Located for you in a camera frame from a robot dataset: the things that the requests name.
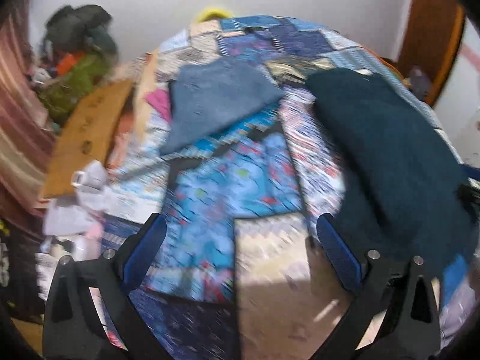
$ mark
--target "pink curtain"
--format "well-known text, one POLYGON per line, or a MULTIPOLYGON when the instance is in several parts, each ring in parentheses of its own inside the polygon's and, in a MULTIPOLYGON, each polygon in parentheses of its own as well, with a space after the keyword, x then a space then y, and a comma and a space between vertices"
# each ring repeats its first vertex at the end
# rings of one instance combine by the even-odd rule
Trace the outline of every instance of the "pink curtain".
POLYGON ((28 0, 20 0, 0 27, 0 216, 24 230, 35 217, 54 136, 47 111, 28 87, 28 0))

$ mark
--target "folded gray-blue cloth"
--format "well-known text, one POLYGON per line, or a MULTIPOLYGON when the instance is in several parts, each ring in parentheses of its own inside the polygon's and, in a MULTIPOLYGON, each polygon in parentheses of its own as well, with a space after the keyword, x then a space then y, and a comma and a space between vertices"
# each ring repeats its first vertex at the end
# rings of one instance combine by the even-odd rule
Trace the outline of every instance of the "folded gray-blue cloth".
POLYGON ((182 67, 170 89, 171 130, 160 155, 221 132, 283 96, 260 70, 229 56, 182 67))

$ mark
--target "patchwork bedspread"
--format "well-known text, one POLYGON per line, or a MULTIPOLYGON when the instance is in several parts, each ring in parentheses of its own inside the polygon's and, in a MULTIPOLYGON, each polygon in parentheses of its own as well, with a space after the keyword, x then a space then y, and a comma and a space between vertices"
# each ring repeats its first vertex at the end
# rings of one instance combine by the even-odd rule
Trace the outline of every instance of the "patchwork bedspread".
MULTIPOLYGON (((317 69, 381 73, 433 128, 432 110, 361 45, 326 26, 249 16, 191 25, 160 45, 157 86, 185 64, 235 56, 282 86, 279 104, 160 159, 169 127, 152 115, 140 149, 128 150, 117 183, 155 186, 168 230, 141 287, 139 314, 176 359, 308 359, 350 303, 309 236, 344 192, 342 159, 314 119, 302 87, 317 69)), ((108 217, 103 248, 140 225, 108 217)), ((107 317, 112 342, 122 345, 107 317)), ((366 337, 364 344, 369 343, 366 337)))

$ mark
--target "metal screw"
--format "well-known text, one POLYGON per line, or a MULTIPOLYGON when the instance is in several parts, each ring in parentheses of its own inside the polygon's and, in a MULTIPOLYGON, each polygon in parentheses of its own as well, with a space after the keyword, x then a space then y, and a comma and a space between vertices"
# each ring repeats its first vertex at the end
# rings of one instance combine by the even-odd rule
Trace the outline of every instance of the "metal screw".
POLYGON ((103 252, 103 257, 106 259, 112 259, 113 256, 115 256, 115 250, 114 249, 107 249, 103 252))
POLYGON ((423 258, 420 256, 415 256, 413 258, 413 262, 417 264, 417 266, 422 266, 423 265, 423 258))
POLYGON ((367 256, 370 257, 372 260, 378 260, 380 258, 380 252, 375 249, 370 249, 367 253, 367 256))
POLYGON ((71 257, 70 257, 68 254, 66 254, 66 255, 64 255, 64 256, 61 256, 61 257, 60 257, 60 260, 59 260, 58 262, 59 262, 61 265, 64 266, 64 265, 68 264, 68 263, 70 262, 70 260, 71 260, 71 257))

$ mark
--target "yellow round object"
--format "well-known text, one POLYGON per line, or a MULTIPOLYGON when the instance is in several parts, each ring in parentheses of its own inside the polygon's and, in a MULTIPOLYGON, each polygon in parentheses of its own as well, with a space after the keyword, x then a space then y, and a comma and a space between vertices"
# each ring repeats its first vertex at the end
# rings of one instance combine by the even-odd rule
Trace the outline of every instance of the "yellow round object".
POLYGON ((202 23, 203 21, 209 21, 214 19, 228 19, 233 17, 233 14, 225 9, 221 8, 205 8, 197 16, 196 23, 202 23))

